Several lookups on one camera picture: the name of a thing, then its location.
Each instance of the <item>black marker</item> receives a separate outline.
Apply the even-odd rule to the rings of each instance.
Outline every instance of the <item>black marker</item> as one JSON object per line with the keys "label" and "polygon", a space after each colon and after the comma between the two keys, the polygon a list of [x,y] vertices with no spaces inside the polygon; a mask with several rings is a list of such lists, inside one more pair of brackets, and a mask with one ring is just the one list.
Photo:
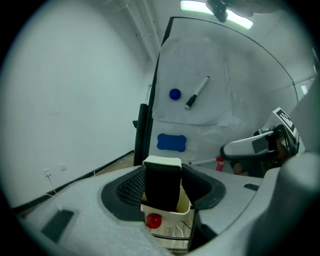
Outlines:
{"label": "black marker", "polygon": [[188,102],[184,105],[184,107],[188,110],[191,108],[192,104],[195,102],[196,97],[199,95],[199,93],[202,91],[202,89],[206,86],[210,79],[210,76],[206,76],[205,79],[202,81],[202,83],[199,85],[198,89],[195,91],[195,93],[191,96],[191,98],[188,100]]}

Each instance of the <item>floor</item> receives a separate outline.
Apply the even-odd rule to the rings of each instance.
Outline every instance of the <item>floor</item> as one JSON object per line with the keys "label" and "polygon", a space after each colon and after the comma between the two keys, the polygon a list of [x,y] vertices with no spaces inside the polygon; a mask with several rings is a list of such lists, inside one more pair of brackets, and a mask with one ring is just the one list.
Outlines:
{"label": "floor", "polygon": [[134,166],[134,156],[135,156],[134,153],[130,153],[126,155],[124,158],[121,158],[117,162],[111,164],[107,168],[97,173],[96,176]]}
{"label": "floor", "polygon": [[[124,169],[124,168],[129,168],[134,166],[134,154],[131,153],[124,158],[118,160],[117,162],[113,163],[112,165],[108,166],[104,170],[100,171],[99,173],[96,174],[98,175],[103,175],[106,173],[114,172],[116,170]],[[34,210],[37,206],[28,209],[22,213],[19,213],[18,215],[22,217],[23,219],[32,211]],[[183,233],[183,237],[189,238],[191,234],[191,227],[193,224],[193,219],[194,219],[194,210],[191,209],[187,215],[184,216],[182,221],[178,224],[178,227],[181,229]],[[157,229],[150,229],[148,228],[149,231],[152,234],[156,235],[162,235],[166,237],[177,237],[181,238],[182,234],[179,231],[179,229],[175,227],[164,227],[160,226]],[[169,240],[169,239],[162,239],[162,238],[155,238],[163,247],[167,249],[187,249],[188,248],[188,241],[183,241],[183,240]]]}

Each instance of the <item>black pad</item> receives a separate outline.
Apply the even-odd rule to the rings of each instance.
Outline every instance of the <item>black pad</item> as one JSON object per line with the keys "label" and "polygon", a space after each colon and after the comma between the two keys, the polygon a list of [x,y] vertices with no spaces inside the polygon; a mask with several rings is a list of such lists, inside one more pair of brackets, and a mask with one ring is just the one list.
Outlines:
{"label": "black pad", "polygon": [[154,163],[144,163],[144,165],[146,167],[145,196],[148,206],[175,212],[180,196],[180,167]]}
{"label": "black pad", "polygon": [[57,243],[70,222],[73,211],[59,210],[49,222],[41,229],[41,232],[53,242]]}

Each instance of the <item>white wall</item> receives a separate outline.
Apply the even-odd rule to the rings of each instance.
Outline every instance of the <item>white wall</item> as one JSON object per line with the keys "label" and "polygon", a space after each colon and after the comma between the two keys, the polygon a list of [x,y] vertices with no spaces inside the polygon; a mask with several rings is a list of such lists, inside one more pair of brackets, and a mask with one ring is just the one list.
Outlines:
{"label": "white wall", "polygon": [[[146,57],[123,14],[51,1],[15,41],[1,75],[0,181],[12,207],[134,149]],[[66,171],[60,171],[64,163]]]}

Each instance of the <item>ceiling light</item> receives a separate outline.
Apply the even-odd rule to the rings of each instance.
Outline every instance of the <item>ceiling light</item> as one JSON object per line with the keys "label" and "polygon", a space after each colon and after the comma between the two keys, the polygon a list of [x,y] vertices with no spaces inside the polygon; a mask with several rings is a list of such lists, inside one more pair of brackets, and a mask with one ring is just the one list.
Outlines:
{"label": "ceiling light", "polygon": [[[206,6],[205,2],[182,0],[180,1],[180,8],[183,11],[193,11],[214,15]],[[250,29],[251,26],[254,24],[251,20],[241,17],[229,9],[227,9],[226,12],[228,13],[227,20],[237,23],[240,26],[246,28],[247,30]]]}
{"label": "ceiling light", "polygon": [[301,86],[301,90],[302,90],[304,95],[306,95],[308,93],[308,89],[307,89],[307,87],[305,85]]}

